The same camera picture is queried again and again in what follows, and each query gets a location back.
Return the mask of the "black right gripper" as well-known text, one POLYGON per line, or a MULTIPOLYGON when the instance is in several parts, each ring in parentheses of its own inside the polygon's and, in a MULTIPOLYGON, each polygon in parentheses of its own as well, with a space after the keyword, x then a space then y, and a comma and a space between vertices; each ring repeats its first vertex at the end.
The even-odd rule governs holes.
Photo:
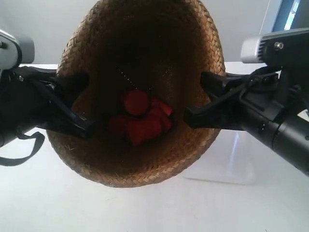
POLYGON ((269 67, 251 75, 202 72, 200 85, 210 99, 222 97, 244 84, 239 95, 219 98, 202 107, 187 106, 184 122, 193 129, 277 131, 290 116, 302 111, 302 87, 293 68, 281 73, 269 67))

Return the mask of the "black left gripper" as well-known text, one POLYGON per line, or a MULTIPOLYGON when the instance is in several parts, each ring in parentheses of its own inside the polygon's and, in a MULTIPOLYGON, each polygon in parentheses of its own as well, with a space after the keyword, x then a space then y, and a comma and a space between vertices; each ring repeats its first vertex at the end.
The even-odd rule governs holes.
POLYGON ((88 87, 89 74, 57 76, 55 70, 19 67, 0 76, 0 143, 6 145, 34 127, 89 138, 95 121, 71 110, 71 103, 88 87))

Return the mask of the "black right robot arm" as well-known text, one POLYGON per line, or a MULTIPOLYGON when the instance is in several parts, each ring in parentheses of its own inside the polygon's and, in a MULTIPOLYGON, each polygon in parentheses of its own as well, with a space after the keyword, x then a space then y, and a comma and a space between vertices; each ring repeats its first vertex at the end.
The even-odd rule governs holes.
POLYGON ((309 107, 303 72, 261 67, 250 74, 203 72, 200 85, 210 98, 188 106, 193 128, 246 131, 305 175, 309 173, 309 123, 299 113, 309 107))

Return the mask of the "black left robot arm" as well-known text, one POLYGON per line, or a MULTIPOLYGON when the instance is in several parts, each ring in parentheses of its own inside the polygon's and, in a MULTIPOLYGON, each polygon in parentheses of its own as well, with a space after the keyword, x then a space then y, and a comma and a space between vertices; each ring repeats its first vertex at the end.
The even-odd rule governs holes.
POLYGON ((65 76, 29 66, 5 71, 0 79, 0 145, 35 127, 87 139, 96 122, 73 112, 72 105, 88 84, 89 74, 83 71, 65 76))

